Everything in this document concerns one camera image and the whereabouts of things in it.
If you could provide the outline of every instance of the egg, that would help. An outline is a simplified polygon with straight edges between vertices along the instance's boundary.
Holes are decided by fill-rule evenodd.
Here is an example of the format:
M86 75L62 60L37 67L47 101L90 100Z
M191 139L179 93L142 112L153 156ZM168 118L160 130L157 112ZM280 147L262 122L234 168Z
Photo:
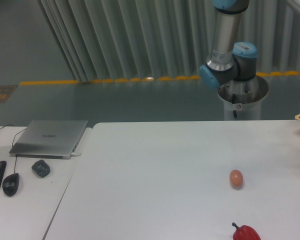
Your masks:
M240 188L242 184L244 183L244 176L242 173L235 169L230 172L230 182L233 187Z

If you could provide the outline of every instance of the cable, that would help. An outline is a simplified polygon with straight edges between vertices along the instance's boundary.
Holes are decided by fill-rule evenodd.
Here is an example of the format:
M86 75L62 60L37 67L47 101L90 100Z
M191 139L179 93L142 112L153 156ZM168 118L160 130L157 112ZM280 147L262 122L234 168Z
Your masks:
M5 128L5 127L15 127L15 125L8 124L8 125L5 125L5 126L1 127L0 130L3 129L3 128Z
M14 142L15 142L15 139L16 139L16 136L19 134L19 133L22 133L25 129L23 129L22 131L18 132L16 135L14 135L14 138L13 138L13 141L12 141L12 147L14 146Z
M23 129L22 131L18 132L16 135L14 135L14 138L13 138L13 141L12 141L12 147L14 146L14 142L15 142L16 136L17 136L19 133L22 133L24 130L26 130L26 128ZM17 165L17 155L15 155L14 171L13 171L14 174L16 173L16 165Z

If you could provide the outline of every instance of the white table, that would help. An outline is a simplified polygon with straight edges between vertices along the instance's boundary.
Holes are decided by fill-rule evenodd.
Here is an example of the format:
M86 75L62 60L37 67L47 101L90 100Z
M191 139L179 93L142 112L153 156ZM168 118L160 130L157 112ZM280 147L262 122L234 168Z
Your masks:
M0 130L0 161L7 162L3 179L14 173L16 158L10 156L9 151L15 134L22 129L24 127ZM77 147L78 153L83 150L91 131L91 128L86 129ZM38 158L17 158L16 173L20 174L17 193L8 197L2 186L0 188L0 240L43 239L80 158L44 159L51 171L45 178L36 176L31 169Z
M99 123L46 239L231 240L232 222L300 240L300 122Z

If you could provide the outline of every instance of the silver laptop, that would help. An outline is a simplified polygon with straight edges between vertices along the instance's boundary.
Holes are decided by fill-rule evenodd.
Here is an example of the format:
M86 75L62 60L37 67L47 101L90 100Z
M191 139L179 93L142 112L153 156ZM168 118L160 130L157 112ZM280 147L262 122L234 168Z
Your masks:
M88 121L33 120L10 150L17 157L70 159Z

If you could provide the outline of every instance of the black mouse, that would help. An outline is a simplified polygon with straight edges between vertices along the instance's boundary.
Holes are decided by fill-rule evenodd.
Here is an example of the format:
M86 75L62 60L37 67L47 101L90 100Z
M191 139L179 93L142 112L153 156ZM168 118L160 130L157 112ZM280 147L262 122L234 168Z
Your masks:
M9 176L7 176L2 183L2 189L5 195L8 197L12 197L16 194L19 187L19 173L14 173Z

